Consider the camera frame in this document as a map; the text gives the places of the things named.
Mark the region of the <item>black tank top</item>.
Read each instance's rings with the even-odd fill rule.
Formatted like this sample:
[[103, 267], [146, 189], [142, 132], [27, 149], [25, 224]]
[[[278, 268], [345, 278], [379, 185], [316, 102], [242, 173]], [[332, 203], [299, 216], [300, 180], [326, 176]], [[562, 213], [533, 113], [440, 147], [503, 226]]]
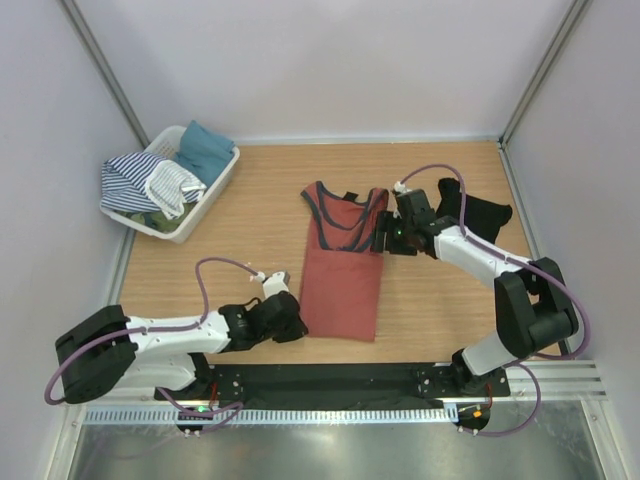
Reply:
[[[461, 186], [454, 178], [438, 181], [441, 196], [436, 210], [438, 218], [450, 216], [459, 220], [461, 210]], [[471, 195], [466, 196], [464, 225], [483, 240], [494, 244], [500, 230], [509, 223], [513, 215], [510, 205], [501, 205]]]

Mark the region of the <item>red tank top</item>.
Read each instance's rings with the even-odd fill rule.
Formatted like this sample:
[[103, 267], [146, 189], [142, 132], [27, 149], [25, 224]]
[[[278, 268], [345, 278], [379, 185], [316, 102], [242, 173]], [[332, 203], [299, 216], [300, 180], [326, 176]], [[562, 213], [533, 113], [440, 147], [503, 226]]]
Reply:
[[383, 257], [371, 251], [379, 213], [389, 193], [371, 189], [364, 200], [340, 196], [323, 182], [301, 192], [310, 211], [299, 292], [309, 335], [361, 342], [375, 340]]

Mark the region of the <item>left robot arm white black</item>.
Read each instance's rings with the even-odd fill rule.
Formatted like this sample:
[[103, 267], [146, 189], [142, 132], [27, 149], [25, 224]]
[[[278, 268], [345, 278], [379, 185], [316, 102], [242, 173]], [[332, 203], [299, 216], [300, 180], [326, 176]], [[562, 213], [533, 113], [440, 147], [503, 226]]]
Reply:
[[205, 317], [142, 318], [110, 305], [56, 340], [54, 379], [68, 404], [132, 390], [199, 400], [212, 387], [207, 355], [248, 351], [268, 340], [292, 342], [307, 333], [299, 302], [287, 291], [227, 304]]

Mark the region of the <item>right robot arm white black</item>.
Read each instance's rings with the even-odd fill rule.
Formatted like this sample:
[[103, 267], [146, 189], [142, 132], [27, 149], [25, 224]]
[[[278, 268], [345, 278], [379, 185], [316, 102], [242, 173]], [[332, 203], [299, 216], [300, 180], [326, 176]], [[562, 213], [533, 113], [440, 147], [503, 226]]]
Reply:
[[396, 210], [377, 215], [372, 251], [423, 253], [460, 268], [494, 293], [494, 332], [452, 355], [450, 381], [459, 394], [479, 394], [503, 367], [578, 332], [574, 302], [553, 260], [513, 256], [453, 217], [438, 218], [421, 189], [398, 183], [393, 195]]

